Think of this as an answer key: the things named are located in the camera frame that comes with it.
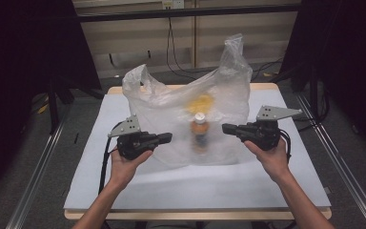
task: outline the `hand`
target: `hand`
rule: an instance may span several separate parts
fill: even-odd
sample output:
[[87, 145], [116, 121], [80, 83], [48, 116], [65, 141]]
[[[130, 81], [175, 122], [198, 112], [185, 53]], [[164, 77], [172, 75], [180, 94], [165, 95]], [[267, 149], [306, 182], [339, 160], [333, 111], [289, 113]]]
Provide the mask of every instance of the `hand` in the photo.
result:
[[116, 184], [121, 189], [125, 189], [135, 175], [136, 168], [152, 154], [152, 151], [146, 151], [134, 160], [127, 160], [120, 155], [115, 147], [112, 150], [112, 173], [109, 183]]
[[286, 142], [280, 138], [276, 147], [263, 151], [251, 141], [245, 141], [245, 146], [256, 155], [263, 165], [264, 170], [274, 182], [279, 182], [281, 177], [290, 173], [286, 154]]

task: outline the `bottle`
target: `bottle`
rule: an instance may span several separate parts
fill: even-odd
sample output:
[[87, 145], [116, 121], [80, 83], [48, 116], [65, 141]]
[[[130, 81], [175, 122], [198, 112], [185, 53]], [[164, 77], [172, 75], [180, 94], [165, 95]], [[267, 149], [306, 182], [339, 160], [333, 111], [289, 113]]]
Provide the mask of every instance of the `bottle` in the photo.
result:
[[197, 113], [194, 116], [194, 121], [191, 123], [193, 133], [193, 149], [199, 154], [207, 152], [207, 131], [210, 124], [206, 120], [204, 113]]

